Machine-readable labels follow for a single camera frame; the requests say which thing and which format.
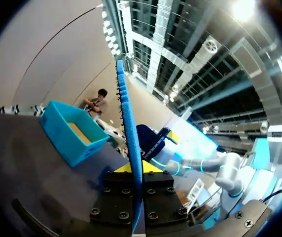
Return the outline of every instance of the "blue panel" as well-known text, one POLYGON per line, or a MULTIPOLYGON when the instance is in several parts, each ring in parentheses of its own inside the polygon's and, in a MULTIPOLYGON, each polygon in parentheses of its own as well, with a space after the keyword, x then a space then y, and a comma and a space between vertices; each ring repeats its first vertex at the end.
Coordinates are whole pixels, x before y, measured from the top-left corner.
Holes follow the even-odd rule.
POLYGON ((171 130, 180 144, 176 154, 185 159, 207 159, 213 155, 217 144, 187 121, 179 118, 171 130))
POLYGON ((258 138, 255 147, 255 157, 253 158, 251 167, 254 169, 266 169, 270 163, 269 145, 267 138, 258 138))

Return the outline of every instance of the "bolt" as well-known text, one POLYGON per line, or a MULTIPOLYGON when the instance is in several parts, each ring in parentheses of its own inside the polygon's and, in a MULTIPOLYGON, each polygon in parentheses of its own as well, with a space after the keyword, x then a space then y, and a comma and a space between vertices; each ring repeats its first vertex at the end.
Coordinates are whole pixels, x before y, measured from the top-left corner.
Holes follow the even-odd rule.
POLYGON ((187 209, 185 207, 181 207, 177 210, 177 214, 180 215, 180 216, 186 215, 187 209))
POLYGON ((149 212, 149 214, 147 215, 147 217, 148 217, 150 220, 155 220, 155 219, 157 219, 157 218, 159 217, 159 215, 158 215, 156 212, 151 211, 151 212, 149 212))
POLYGON ((91 215, 97 216, 100 213, 100 210, 98 208, 92 208, 91 215))
POLYGON ((123 189, 123 190, 121 190, 121 192, 122 192, 123 194, 129 194, 129 193, 130 193, 130 190, 129 190, 129 189, 123 189))
POLYGON ((247 220, 245 221, 245 223, 244 223, 244 226, 245 226, 246 228, 252 227, 252 226, 253 226, 253 221, 250 220, 250 219, 247 219, 247 220))
POLYGON ((147 190, 147 193, 148 194, 155 194, 155 190, 154 189, 149 189, 149 190, 147 190))
POLYGON ((110 188, 104 188, 104 189, 103 189, 103 192, 104 192, 104 193, 109 193, 109 192, 110 192, 110 188))
POLYGON ((241 219, 244 216, 244 214, 241 211, 238 211, 237 213, 235 213, 234 216, 236 219, 241 219))
POLYGON ((126 220, 129 218, 129 213, 126 211, 122 211, 119 213, 119 219, 121 220, 126 220))
POLYGON ((170 193, 170 194, 175 193, 175 189, 174 189, 173 187, 168 187, 168 188, 166 188, 166 191, 167 191, 168 193, 170 193))

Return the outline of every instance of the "yellow tape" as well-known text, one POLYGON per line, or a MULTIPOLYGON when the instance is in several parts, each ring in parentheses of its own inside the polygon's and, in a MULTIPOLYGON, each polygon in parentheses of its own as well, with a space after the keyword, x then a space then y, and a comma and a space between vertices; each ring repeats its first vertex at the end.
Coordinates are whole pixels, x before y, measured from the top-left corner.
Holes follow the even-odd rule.
MULTIPOLYGON (((157 172, 162 172, 159 168, 155 167, 154 165, 150 164, 149 162, 146 162, 145 160, 142 160, 142 165, 143 165, 143 173, 148 173, 150 171, 153 171, 155 173, 157 172)), ((120 167, 119 169, 115 170, 115 172, 129 172, 131 173, 131 166, 130 163, 120 167)))

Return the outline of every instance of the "black cable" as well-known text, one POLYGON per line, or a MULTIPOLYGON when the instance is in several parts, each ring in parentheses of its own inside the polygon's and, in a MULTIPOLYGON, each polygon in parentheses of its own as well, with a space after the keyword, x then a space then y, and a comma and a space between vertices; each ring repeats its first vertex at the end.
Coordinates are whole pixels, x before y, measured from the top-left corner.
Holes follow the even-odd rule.
POLYGON ((273 196, 275 196, 275 195, 277 195, 277 194, 280 194, 280 193, 282 193, 282 189, 280 189, 280 190, 278 190, 278 191, 276 191, 276 192, 270 194, 268 197, 266 197, 265 199, 263 199, 262 202, 266 202, 267 200, 271 199, 273 196))

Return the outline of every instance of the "curved black edge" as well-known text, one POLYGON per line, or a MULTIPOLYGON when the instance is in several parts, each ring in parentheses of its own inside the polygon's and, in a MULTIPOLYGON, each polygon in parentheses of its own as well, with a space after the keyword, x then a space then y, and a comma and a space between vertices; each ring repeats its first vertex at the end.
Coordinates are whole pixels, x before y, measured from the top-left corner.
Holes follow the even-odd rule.
POLYGON ((59 235, 43 225, 32 214, 30 214, 20 201, 16 198, 12 201, 12 207, 24 223, 29 226, 40 237, 58 237, 59 235))

